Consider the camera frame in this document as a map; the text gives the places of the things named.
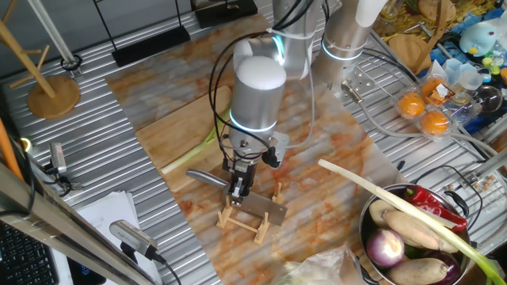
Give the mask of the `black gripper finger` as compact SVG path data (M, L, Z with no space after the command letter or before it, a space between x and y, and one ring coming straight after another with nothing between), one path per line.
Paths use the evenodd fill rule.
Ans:
M242 204L242 181L243 179L239 177L237 181L231 185L231 202L236 206Z
M247 174L243 179L242 197L247 197L250 194L250 189L254 184L254 174Z

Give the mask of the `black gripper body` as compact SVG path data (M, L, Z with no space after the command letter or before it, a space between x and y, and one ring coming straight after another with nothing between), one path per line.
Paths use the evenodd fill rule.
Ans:
M257 170L257 159L240 158L234 161L232 158L224 158L222 168L231 173L231 186L242 178L242 186L251 187Z

